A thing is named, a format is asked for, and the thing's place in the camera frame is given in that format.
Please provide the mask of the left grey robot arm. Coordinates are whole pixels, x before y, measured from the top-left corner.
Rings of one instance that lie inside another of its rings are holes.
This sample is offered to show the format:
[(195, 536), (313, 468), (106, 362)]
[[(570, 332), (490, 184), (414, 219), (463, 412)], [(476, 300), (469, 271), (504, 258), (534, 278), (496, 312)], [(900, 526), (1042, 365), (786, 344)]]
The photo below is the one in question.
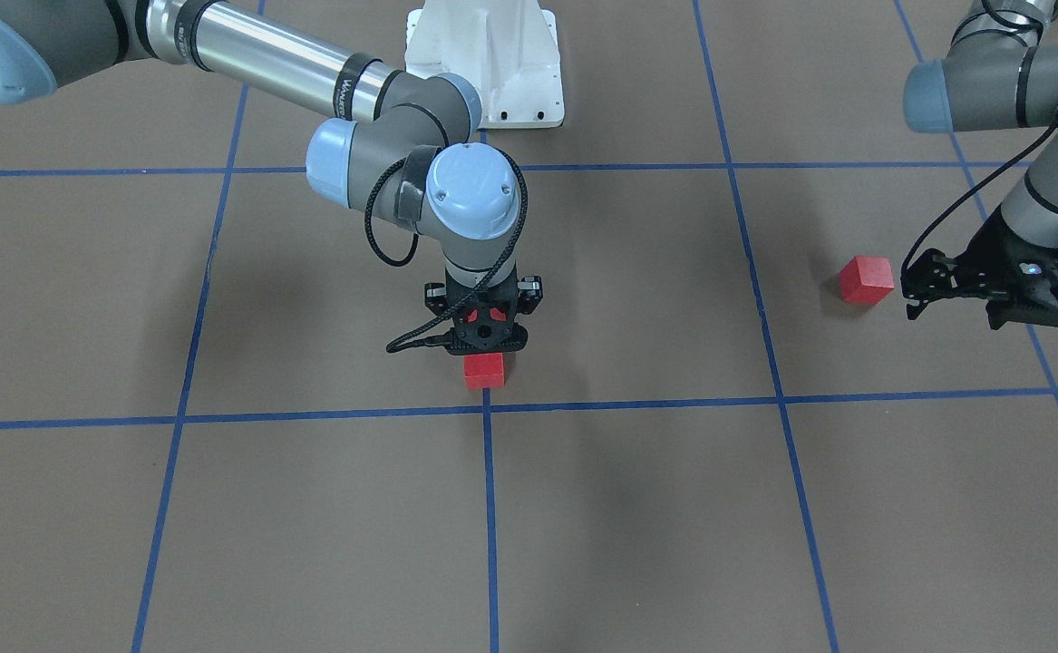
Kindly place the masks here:
[(960, 255), (911, 247), (900, 272), (909, 319), (975, 298), (992, 329), (1058, 329), (1058, 43), (1045, 41), (1056, 16), (1055, 1), (975, 1), (946, 57), (909, 72), (902, 114), (914, 132), (1040, 130), (1029, 167)]

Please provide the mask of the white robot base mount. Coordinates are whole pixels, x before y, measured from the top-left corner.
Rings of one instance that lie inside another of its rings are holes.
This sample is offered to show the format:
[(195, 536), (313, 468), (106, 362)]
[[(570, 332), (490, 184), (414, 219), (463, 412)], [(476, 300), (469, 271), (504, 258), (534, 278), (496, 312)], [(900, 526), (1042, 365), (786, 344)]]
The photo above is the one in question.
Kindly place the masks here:
[(481, 101), (479, 127), (560, 127), (566, 117), (558, 20), (537, 1), (425, 1), (407, 15), (405, 70), (455, 74)]

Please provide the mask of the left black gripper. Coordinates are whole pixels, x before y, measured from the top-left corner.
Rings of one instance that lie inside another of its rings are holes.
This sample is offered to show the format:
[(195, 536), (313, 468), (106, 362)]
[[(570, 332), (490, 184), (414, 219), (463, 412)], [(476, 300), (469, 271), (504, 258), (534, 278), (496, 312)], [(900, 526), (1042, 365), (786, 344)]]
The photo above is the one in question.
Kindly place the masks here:
[(1058, 327), (1058, 255), (1022, 239), (998, 208), (956, 257), (961, 285), (987, 301), (993, 330), (1008, 323)]

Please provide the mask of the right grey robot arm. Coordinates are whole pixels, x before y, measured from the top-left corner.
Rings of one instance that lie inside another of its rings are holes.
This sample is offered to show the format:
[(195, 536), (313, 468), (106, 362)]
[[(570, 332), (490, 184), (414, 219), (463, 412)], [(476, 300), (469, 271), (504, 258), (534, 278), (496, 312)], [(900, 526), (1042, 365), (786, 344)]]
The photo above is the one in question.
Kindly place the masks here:
[(511, 157), (473, 140), (481, 98), (470, 81), (418, 78), (229, 1), (0, 1), (4, 106), (144, 59), (191, 65), (317, 112), (309, 186), (362, 212), (371, 247), (373, 219), (438, 241), (445, 280), (424, 287), (432, 318), (389, 353), (523, 350), (529, 334), (517, 318), (544, 297), (541, 278), (516, 268), (529, 195)]

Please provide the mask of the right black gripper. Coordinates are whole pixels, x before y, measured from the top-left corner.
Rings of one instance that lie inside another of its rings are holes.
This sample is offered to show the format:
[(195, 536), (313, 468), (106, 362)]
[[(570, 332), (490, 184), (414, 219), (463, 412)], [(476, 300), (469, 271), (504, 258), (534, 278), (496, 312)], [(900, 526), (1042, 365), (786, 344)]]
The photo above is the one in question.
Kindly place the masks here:
[(532, 314), (544, 298), (540, 276), (515, 278), (515, 273), (499, 284), (484, 289), (467, 300), (471, 290), (453, 277), (444, 284), (426, 284), (424, 303), (435, 316), (445, 318), (449, 326), (440, 335), (424, 339), (424, 345), (442, 347), (454, 356), (508, 353), (523, 350), (529, 332), (517, 316)]

